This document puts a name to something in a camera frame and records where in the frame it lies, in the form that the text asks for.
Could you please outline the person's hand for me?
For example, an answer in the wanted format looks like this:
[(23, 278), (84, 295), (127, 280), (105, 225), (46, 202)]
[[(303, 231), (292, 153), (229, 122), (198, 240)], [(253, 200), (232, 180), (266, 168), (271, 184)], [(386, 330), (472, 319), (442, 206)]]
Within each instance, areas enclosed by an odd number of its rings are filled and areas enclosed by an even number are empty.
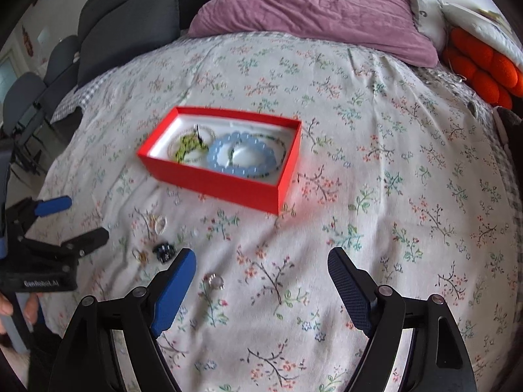
[(12, 306), (11, 315), (2, 315), (1, 321), (5, 332), (11, 340), (14, 350), (21, 354), (29, 354), (32, 346), (33, 324), (24, 315), (30, 293), (3, 292), (3, 295)]

